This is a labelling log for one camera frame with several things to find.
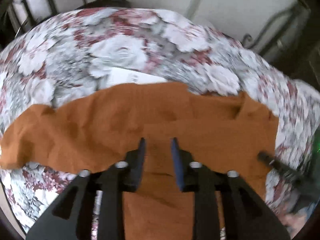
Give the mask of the white paper sheet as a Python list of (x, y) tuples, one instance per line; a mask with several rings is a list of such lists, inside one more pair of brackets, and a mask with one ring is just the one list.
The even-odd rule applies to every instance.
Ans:
[(106, 87), (120, 85), (124, 83), (135, 83), (138, 85), (151, 83), (165, 83), (167, 79), (159, 76), (145, 74), (129, 69), (112, 68), (106, 81)]

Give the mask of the black metal bed frame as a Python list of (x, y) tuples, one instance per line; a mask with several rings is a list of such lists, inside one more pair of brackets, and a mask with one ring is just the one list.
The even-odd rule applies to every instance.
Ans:
[(128, 0), (1, 0), (1, 35), (10, 33), (9, 19), (14, 33), (7, 44), (87, 48), (124, 34), (128, 21), (117, 14), (131, 7)]

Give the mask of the orange baby garment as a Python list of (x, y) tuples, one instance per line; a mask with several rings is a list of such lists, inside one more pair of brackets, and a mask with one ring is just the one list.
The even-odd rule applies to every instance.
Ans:
[(275, 150), (278, 118), (247, 93), (195, 95), (178, 82), (113, 86), (58, 109), (33, 105), (5, 131), (1, 167), (34, 161), (57, 171), (100, 172), (146, 140), (142, 183), (124, 195), (127, 239), (190, 239), (193, 197), (174, 178), (170, 144), (216, 172), (235, 170), (265, 196), (268, 168), (260, 151)]

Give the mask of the floral bed sheet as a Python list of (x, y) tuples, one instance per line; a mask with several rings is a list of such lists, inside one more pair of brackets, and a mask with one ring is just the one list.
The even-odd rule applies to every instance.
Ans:
[[(8, 127), (33, 105), (58, 109), (113, 87), (106, 87), (106, 81), (116, 67), (185, 84), (195, 95), (247, 93), (278, 118), (275, 150), (263, 152), (306, 173), (319, 128), (317, 90), (289, 78), (239, 41), (176, 12), (125, 9), (117, 15), (128, 21), (125, 33), (87, 48), (52, 42), (35, 47), (23, 41), (1, 52), (1, 140)], [(287, 208), (295, 188), (275, 169), (259, 162), (268, 168), (265, 196), (260, 198), (294, 239)], [(1, 184), (25, 236), (78, 173), (57, 171), (34, 161), (20, 168), (1, 167)], [(97, 191), (91, 239), (98, 239), (101, 198), (102, 191)]]

